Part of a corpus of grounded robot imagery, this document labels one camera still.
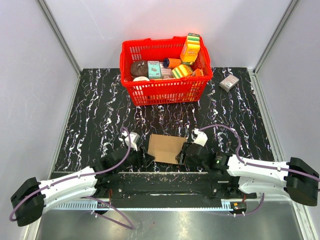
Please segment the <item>brown cardboard box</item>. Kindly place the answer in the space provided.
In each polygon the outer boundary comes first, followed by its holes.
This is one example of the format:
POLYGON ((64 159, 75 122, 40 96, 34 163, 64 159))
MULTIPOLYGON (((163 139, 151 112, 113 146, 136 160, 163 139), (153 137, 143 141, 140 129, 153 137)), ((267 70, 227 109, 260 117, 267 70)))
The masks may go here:
POLYGON ((155 157, 155 162, 178 165, 176 157, 187 140, 184 137, 151 134, 147 153, 155 157))

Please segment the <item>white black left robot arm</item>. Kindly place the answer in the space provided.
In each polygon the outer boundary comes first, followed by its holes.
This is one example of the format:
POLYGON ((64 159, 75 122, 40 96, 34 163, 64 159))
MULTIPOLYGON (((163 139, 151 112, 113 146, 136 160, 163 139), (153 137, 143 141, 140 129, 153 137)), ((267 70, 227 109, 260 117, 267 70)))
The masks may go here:
POLYGON ((120 147, 80 171, 43 181, 31 177, 11 196, 13 210, 9 220, 24 227, 69 201, 93 196, 103 198, 109 190, 103 182, 106 177, 129 166, 144 167, 154 159, 144 148, 132 150, 120 147))

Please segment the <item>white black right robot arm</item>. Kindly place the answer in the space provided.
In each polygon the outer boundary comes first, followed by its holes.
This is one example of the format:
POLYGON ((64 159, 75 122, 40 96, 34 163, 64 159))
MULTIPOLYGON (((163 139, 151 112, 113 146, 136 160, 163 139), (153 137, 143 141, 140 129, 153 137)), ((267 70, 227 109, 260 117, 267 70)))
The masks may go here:
POLYGON ((175 157, 180 165, 201 167, 219 184, 225 198, 277 194, 310 207, 318 204, 319 174, 300 158, 269 162, 238 158, 226 152, 210 153, 202 145, 184 143, 175 157))

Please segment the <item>pink small food box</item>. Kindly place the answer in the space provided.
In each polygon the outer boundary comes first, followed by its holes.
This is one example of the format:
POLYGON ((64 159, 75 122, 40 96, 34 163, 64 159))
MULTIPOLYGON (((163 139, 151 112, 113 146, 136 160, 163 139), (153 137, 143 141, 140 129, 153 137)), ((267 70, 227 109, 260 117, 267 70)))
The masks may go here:
POLYGON ((160 62, 159 65, 160 65, 161 79, 172 79, 173 78, 172 69, 164 67, 163 62, 160 62))

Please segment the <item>teal small carton box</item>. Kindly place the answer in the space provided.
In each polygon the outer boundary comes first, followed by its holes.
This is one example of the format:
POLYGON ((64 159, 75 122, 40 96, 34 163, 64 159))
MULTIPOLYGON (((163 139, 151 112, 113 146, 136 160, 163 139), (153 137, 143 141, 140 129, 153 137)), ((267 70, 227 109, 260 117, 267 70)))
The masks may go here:
POLYGON ((160 62, 156 60, 148 60, 148 78, 149 79, 160 79, 161 78, 161 67, 160 62))

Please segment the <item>tall orange sponge box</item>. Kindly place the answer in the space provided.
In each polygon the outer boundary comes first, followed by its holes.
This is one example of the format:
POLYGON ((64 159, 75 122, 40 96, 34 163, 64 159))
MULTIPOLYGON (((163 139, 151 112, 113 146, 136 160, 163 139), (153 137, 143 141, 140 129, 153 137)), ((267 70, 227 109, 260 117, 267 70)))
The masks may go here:
POLYGON ((200 35, 189 33, 179 56, 182 64, 192 66, 197 59, 200 49, 200 35))

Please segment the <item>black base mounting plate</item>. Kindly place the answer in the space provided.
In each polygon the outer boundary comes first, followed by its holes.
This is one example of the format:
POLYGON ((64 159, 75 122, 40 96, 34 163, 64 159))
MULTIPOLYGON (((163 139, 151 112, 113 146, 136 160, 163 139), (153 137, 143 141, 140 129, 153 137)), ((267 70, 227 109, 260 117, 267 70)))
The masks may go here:
POLYGON ((210 199, 256 199, 243 193, 239 177, 213 172, 119 172, 99 177, 93 198, 120 199, 131 196, 199 195, 210 199))

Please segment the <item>white round lid container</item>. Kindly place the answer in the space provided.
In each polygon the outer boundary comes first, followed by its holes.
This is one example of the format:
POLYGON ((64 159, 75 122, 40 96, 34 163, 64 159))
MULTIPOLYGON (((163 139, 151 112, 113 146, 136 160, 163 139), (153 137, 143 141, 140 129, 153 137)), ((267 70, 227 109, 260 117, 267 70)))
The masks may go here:
POLYGON ((141 82, 141 81, 147 81, 147 82, 149 82, 150 79, 147 78, 147 77, 145 77, 145 76, 139 76, 139 77, 135 77, 135 78, 133 79, 133 82, 141 82))

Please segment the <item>yellow green sponge pack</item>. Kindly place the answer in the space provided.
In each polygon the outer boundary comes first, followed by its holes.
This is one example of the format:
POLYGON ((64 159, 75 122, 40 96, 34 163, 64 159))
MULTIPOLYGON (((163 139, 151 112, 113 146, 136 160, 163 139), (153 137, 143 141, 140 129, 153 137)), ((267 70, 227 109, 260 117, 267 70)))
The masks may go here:
POLYGON ((185 64, 180 64, 172 69, 172 75, 176 79, 186 78, 193 73, 193 70, 190 66, 185 64))

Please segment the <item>orange snack packet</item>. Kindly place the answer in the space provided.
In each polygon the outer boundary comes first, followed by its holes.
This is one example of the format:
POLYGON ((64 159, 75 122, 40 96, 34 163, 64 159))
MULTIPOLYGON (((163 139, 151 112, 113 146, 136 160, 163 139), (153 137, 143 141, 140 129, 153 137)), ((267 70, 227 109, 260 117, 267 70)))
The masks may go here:
POLYGON ((203 73, 202 69, 197 68, 196 70, 193 71, 193 73, 190 76, 191 77, 203 77, 204 73, 203 73))

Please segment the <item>red plastic shopping basket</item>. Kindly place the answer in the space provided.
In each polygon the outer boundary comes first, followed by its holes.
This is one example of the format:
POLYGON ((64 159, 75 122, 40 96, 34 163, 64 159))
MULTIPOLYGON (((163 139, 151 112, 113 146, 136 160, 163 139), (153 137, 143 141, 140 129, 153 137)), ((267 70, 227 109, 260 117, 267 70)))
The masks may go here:
POLYGON ((119 67, 135 106, 196 102, 213 76, 203 39, 193 33, 125 41, 119 67))

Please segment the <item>white wrapped tissue pack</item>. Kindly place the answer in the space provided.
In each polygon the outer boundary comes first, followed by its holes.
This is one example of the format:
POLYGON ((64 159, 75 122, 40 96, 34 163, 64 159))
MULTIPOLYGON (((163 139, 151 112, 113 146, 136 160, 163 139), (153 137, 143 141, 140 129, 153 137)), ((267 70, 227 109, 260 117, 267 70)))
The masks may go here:
POLYGON ((238 84, 238 82, 239 82, 239 79, 236 76, 230 74, 219 83, 219 86, 223 90, 229 92, 235 85, 238 84))

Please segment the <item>brown round chocolate cake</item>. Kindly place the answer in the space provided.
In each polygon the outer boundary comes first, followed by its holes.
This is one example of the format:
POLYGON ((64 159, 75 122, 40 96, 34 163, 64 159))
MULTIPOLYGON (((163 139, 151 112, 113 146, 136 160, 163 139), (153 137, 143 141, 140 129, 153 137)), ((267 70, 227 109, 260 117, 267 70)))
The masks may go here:
POLYGON ((133 78, 148 77, 148 62, 145 60, 137 60, 130 66, 130 74, 133 78))

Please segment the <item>orange cylindrical can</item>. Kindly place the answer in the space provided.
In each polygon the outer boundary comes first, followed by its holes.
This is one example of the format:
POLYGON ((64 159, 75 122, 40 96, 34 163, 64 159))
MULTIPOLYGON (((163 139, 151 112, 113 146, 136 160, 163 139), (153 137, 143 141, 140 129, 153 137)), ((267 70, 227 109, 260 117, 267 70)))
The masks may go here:
POLYGON ((179 58, 164 58, 162 62, 163 67, 169 69, 174 69, 181 64, 182 61, 179 58))

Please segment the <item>aluminium frame rail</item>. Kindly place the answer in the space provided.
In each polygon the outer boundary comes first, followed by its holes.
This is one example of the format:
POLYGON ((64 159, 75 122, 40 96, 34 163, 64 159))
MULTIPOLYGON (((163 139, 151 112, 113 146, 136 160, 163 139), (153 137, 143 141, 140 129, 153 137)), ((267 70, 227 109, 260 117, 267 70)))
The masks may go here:
POLYGON ((125 198, 112 199, 110 203, 119 209, 142 209, 142 210, 178 210, 178 209, 196 209, 208 210, 218 209, 224 206, 223 200, 200 195, 174 194, 174 195, 132 195, 125 198))

